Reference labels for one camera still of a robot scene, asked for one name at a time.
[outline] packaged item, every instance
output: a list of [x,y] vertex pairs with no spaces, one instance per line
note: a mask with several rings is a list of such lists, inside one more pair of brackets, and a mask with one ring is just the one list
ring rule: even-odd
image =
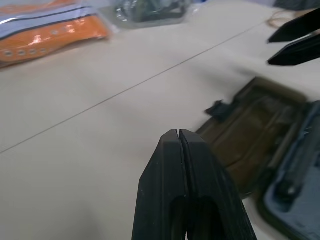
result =
[[108,38],[95,8],[77,0],[0,7],[0,67],[41,58],[77,41]]
[[320,239],[320,102],[256,78],[231,104],[218,101],[197,133],[243,198],[290,239]]
[[154,27],[181,23],[190,4],[190,0],[120,0],[115,13],[131,27]]

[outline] case lid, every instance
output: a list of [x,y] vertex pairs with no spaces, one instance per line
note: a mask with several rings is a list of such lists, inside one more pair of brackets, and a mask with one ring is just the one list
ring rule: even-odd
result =
[[251,194],[277,168],[302,124],[307,98],[255,78],[231,104],[215,102],[197,133],[227,168],[241,196]]

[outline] open tool case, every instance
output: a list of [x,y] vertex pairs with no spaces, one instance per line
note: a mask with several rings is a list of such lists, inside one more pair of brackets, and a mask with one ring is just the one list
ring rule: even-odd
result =
[[242,198],[295,240],[320,239],[320,102],[262,78],[231,104],[217,101],[197,133],[227,169]]

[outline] orange package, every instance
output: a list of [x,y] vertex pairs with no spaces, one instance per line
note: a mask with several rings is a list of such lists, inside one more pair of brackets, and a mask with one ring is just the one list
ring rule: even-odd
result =
[[44,57],[77,41],[110,35],[97,10],[77,0],[0,7],[0,67]]

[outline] clear plastic package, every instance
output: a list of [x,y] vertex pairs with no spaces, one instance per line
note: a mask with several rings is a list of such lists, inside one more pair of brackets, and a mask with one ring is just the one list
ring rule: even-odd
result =
[[120,0],[116,17],[135,28],[181,23],[187,16],[191,0]]
[[44,57],[78,41],[110,37],[98,15],[80,0],[0,7],[0,68]]

